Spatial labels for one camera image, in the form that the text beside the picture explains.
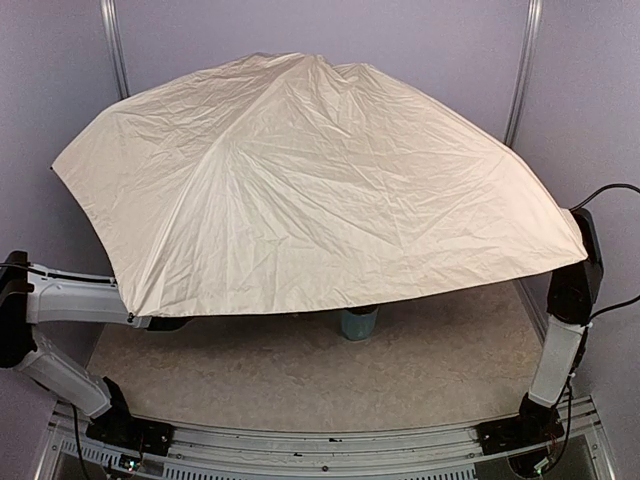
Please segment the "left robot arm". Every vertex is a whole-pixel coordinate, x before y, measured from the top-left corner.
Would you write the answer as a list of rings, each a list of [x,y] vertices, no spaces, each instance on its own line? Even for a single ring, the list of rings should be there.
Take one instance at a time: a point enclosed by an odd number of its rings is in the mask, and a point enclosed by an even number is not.
[[[1,262],[1,367],[20,371],[90,418],[94,435],[168,431],[171,426],[131,414],[112,380],[89,373],[38,326],[50,322],[117,324],[175,331],[188,317],[139,316],[124,306],[113,277],[33,264],[15,250]]]

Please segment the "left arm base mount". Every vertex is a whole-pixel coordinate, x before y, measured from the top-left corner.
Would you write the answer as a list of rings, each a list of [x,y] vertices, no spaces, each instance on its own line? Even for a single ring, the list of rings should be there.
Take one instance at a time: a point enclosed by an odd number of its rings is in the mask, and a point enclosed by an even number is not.
[[[86,436],[142,454],[166,457],[174,432],[168,423],[107,412],[90,421]]]

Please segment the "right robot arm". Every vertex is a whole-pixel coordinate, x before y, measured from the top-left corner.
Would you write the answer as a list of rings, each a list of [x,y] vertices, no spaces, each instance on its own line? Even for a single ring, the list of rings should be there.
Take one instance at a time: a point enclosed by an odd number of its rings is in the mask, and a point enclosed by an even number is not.
[[[603,257],[591,213],[579,207],[571,215],[579,227],[587,258],[552,272],[542,355],[518,414],[525,430],[540,434],[555,429],[557,405],[585,348],[590,316],[604,277]]]

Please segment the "beige folding umbrella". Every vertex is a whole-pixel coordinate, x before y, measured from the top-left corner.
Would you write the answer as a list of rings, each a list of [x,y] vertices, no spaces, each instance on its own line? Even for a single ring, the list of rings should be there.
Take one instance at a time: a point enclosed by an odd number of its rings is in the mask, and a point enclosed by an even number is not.
[[[137,316],[334,310],[587,256],[512,150],[371,65],[256,54],[113,104],[53,171]]]

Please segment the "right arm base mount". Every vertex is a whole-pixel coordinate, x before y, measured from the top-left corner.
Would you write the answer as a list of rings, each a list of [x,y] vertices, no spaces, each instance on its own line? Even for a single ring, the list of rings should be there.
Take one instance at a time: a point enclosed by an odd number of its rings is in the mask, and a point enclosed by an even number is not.
[[[480,423],[476,431],[484,455],[518,450],[565,434],[557,414],[552,417],[518,414]]]

